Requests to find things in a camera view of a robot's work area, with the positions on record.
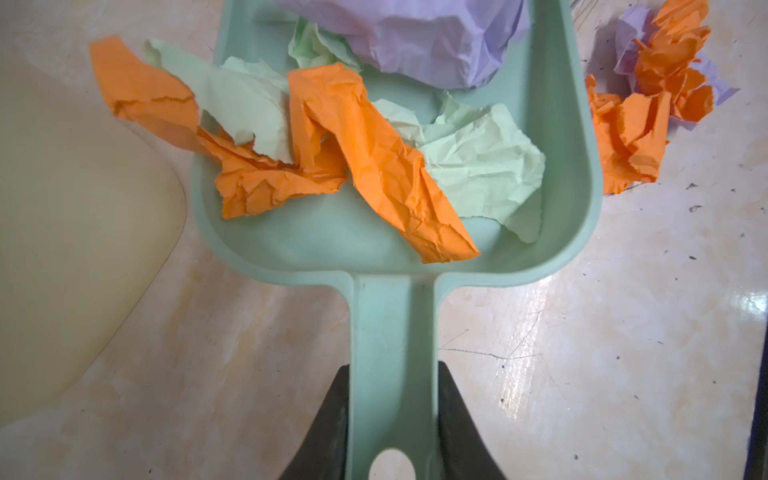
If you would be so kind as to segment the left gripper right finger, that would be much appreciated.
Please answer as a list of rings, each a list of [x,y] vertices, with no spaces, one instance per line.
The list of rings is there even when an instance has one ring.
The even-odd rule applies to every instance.
[[[443,479],[506,479],[483,442],[443,361],[438,362],[438,431]]]

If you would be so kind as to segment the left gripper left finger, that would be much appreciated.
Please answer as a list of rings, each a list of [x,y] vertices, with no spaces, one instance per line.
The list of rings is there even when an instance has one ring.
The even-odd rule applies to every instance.
[[[349,416],[349,366],[340,367],[280,480],[343,480]]]

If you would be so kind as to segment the orange green paper scrap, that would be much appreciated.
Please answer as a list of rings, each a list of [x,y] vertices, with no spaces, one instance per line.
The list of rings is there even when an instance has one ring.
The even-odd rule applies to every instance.
[[[255,140],[254,153],[200,127],[199,97],[181,80],[142,62],[116,36],[90,46],[112,113],[181,149],[221,166],[216,187],[225,219],[273,210],[287,200],[333,194],[351,179],[368,205],[396,228],[423,263],[469,260],[480,252],[448,198],[428,174],[422,153],[407,145],[368,100],[362,78],[342,66],[288,76],[295,167],[280,164]]]

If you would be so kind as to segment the green plastic dustpan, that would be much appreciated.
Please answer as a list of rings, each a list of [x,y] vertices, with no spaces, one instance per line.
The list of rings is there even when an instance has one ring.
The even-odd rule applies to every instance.
[[[215,254],[251,278],[325,285],[350,307],[349,416],[344,479],[365,479],[383,451],[402,452],[419,479],[443,479],[438,431],[440,305],[462,286],[510,287],[545,278],[572,260],[597,224],[602,172],[570,5],[529,4],[532,27],[503,68],[463,103],[506,104],[544,152],[538,239],[525,244],[486,219],[466,221],[477,259],[422,263],[351,185],[226,220],[216,163],[197,156],[188,196]]]

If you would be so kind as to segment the orange purple paper pile front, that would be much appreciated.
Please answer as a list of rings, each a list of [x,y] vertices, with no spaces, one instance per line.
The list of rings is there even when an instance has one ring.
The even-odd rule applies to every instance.
[[[599,93],[594,76],[585,80],[604,194],[657,181],[670,126],[692,130],[737,93],[702,52],[708,14],[706,0],[675,0],[657,11],[635,4],[619,18],[614,71],[630,95]]]

